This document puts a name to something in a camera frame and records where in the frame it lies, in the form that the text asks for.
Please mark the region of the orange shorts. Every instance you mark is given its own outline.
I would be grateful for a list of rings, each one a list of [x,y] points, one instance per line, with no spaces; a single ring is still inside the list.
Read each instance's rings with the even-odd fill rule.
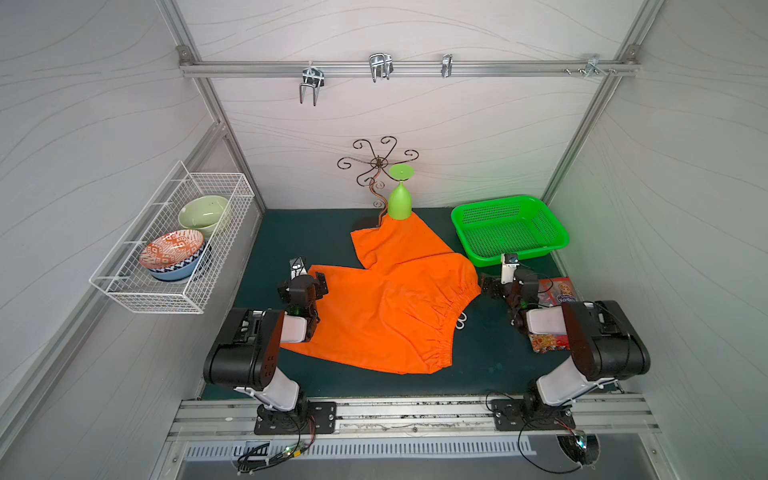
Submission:
[[[480,295],[474,265],[417,214],[352,232],[361,268],[314,265],[329,292],[320,322],[294,353],[394,374],[433,374],[453,363],[456,324]]]

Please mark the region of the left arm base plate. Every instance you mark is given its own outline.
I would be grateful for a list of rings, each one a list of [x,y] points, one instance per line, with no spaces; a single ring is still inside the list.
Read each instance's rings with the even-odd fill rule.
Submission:
[[[336,430],[336,419],[336,402],[301,401],[296,409],[288,412],[261,405],[253,433],[257,436],[332,434]]]

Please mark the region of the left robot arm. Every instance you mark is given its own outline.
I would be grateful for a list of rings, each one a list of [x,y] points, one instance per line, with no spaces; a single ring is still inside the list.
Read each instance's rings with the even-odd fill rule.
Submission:
[[[278,288],[286,308],[231,309],[203,364],[203,379],[260,401],[266,409],[301,415],[299,384],[278,367],[282,344],[309,342],[320,317],[317,301],[328,293],[325,275],[300,273]]]

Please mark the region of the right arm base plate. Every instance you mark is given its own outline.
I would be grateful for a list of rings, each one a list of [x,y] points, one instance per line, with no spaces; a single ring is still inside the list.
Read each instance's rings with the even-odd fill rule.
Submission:
[[[490,400],[488,406],[497,431],[576,429],[571,411],[566,407],[553,407],[524,399],[511,398]]]

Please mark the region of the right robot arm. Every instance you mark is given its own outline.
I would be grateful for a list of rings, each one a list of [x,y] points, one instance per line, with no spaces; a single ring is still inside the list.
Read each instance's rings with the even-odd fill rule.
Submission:
[[[565,408],[610,383],[645,375],[650,353],[621,306],[612,300],[579,301],[562,296],[540,302],[546,289],[528,269],[502,266],[498,278],[483,276],[482,291],[502,299],[511,325],[536,353],[565,350],[569,356],[540,376],[526,394],[527,409]]]

